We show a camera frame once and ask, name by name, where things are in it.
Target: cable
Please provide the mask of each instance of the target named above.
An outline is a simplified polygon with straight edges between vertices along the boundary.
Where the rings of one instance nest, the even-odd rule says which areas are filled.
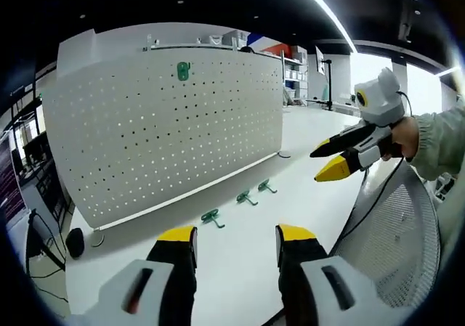
[[[43,277],[32,277],[32,276],[29,276],[29,277],[32,278],[32,279],[45,279],[46,277],[51,277],[53,274],[58,273],[60,270],[61,269],[57,269],[57,270],[55,270],[54,272],[52,272],[50,274],[44,275]]]
[[[405,98],[407,99],[407,102],[408,102],[408,106],[410,108],[410,116],[412,116],[412,105],[410,103],[410,100],[408,98],[408,96],[402,92],[402,91],[398,91],[397,92],[399,95],[401,96],[405,96]],[[384,193],[384,190],[386,189],[386,186],[387,184],[389,183],[389,181],[391,180],[391,178],[394,176],[394,174],[396,173],[396,171],[398,170],[398,168],[400,167],[400,164],[402,164],[402,162],[404,161],[405,157],[402,157],[400,159],[400,162],[395,166],[394,170],[392,170],[391,174],[387,177],[386,181],[384,182],[383,184],[383,187],[381,188],[381,191],[379,192],[378,196],[376,197],[374,203],[371,205],[370,209],[367,211],[367,213],[361,218],[361,220],[359,220],[359,222],[353,226],[353,228],[348,231],[346,234],[342,235],[341,236],[341,239],[340,240],[343,240],[344,238],[346,238],[347,236],[349,236],[350,234],[352,234],[352,232],[354,230],[356,230],[358,228],[358,226],[360,226],[360,224],[365,221],[365,219],[368,217],[368,215],[371,213],[371,211],[375,208],[376,204],[378,203],[378,200],[379,198],[383,195]]]
[[[65,301],[66,303],[69,304],[68,300],[67,300],[65,297],[59,297],[59,296],[55,295],[54,293],[51,293],[51,292],[49,292],[49,291],[47,291],[47,290],[44,290],[43,288],[40,288],[40,287],[37,286],[37,285],[36,285],[36,288],[37,288],[37,290],[39,290],[39,291],[48,293],[49,295],[54,296],[55,298],[61,299],[62,301]]]
[[[65,250],[65,255],[68,254],[68,252],[66,251],[66,245],[65,245],[65,241],[63,240],[63,236],[61,235],[61,228],[60,226],[58,226],[58,235],[60,236],[60,240],[61,240],[61,243],[63,244],[63,250]]]
[[[57,313],[55,313],[54,311],[52,311],[52,313],[55,314],[55,316],[57,316],[57,317],[59,317],[59,318],[61,318],[61,319],[64,319],[64,318],[65,318],[63,315],[57,314]]]
[[[281,155],[281,151],[278,152],[278,157],[282,159],[289,159],[291,156],[290,155]]]
[[[400,96],[404,96],[407,99],[408,102],[408,107],[410,108],[410,117],[413,115],[412,114],[412,104],[410,103],[410,99],[408,98],[407,94],[403,91],[398,91],[397,92]]]
[[[49,230],[49,233],[50,233],[50,235],[51,235],[51,238],[53,239],[53,242],[55,243],[55,246],[57,246],[57,251],[58,251],[58,253],[59,253],[60,256],[66,261],[66,258],[65,258],[64,255],[61,253],[60,247],[58,246],[57,241],[55,240],[55,238],[54,238],[54,236],[53,236],[52,230],[50,229],[50,227],[48,226],[48,224],[44,221],[44,219],[42,218],[41,215],[39,215],[37,212],[36,212],[36,215],[41,219],[41,221],[45,224],[45,227]]]
[[[374,203],[371,205],[370,209],[366,212],[366,214],[362,217],[361,220],[359,220],[359,222],[353,226],[353,228],[348,231],[346,234],[344,234],[343,236],[341,236],[341,239],[340,240],[343,240],[345,239],[347,236],[349,236],[350,234],[352,234],[352,232],[354,230],[356,230],[358,228],[358,226],[360,226],[360,224],[365,221],[365,219],[368,217],[368,215],[371,213],[371,211],[375,208],[376,204],[378,203],[378,200],[379,198],[383,195],[384,193],[384,190],[386,189],[386,186],[387,184],[389,183],[389,181],[391,180],[391,178],[394,176],[395,172],[398,170],[398,168],[400,167],[400,164],[402,164],[402,162],[404,161],[404,157],[402,157],[400,159],[400,162],[395,166],[394,170],[392,170],[391,174],[387,177],[385,183],[383,184],[383,187],[381,188],[381,191],[379,192],[378,196],[376,197]]]

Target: white pegboard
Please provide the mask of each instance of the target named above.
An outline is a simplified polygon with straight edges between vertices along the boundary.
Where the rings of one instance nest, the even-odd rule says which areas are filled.
[[[180,81],[177,64],[190,63]],[[100,62],[44,92],[58,170],[93,228],[256,162],[281,146],[280,61],[161,49]]]

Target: black ball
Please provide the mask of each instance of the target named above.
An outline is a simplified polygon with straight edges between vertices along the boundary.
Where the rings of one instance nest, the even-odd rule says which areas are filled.
[[[77,259],[82,256],[84,252],[84,236],[80,228],[72,229],[65,242],[71,257]]]

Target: green hook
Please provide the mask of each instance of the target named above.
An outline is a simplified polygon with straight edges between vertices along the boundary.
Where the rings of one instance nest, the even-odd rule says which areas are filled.
[[[269,182],[270,182],[270,179],[265,179],[261,184],[259,184],[259,192],[263,192],[264,190],[269,190],[273,194],[277,193],[278,192],[277,190],[272,190],[270,187],[268,187]]]
[[[250,200],[250,198],[248,197],[248,194],[249,194],[249,193],[250,193],[249,190],[246,190],[246,191],[240,193],[240,194],[238,195],[238,197],[236,198],[236,201],[237,201],[238,203],[243,203],[244,201],[247,200],[247,201],[249,201],[250,204],[252,204],[253,206],[257,205],[258,202],[257,202],[257,203],[254,203],[252,200]]]
[[[202,215],[201,220],[204,224],[210,223],[211,221],[215,222],[218,228],[223,228],[225,225],[219,225],[216,218],[218,217],[218,209],[215,208],[214,210],[211,210],[204,215]]]

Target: green pegboard hook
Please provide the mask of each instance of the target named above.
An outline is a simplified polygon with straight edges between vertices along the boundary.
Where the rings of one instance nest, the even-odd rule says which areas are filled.
[[[223,228],[225,225],[219,225],[216,218],[218,217],[218,209],[215,208],[214,210],[211,210],[204,215],[202,215],[201,220],[204,224],[210,223],[211,221],[215,222],[218,228]]]
[[[257,202],[257,203],[254,203],[252,200],[250,200],[250,198],[248,197],[248,194],[249,194],[249,193],[250,193],[250,191],[248,191],[248,190],[246,190],[246,191],[240,193],[240,194],[238,195],[238,197],[236,198],[236,201],[237,201],[238,203],[243,203],[244,201],[247,200],[247,201],[250,202],[250,204],[252,204],[253,206],[257,205],[258,202]]]
[[[270,179],[265,179],[261,184],[259,184],[259,192],[263,192],[264,190],[269,190],[273,194],[277,193],[278,191],[277,190],[272,190],[268,186],[268,183],[270,183]]]
[[[177,64],[177,78],[180,81],[189,79],[190,62],[179,62]]]

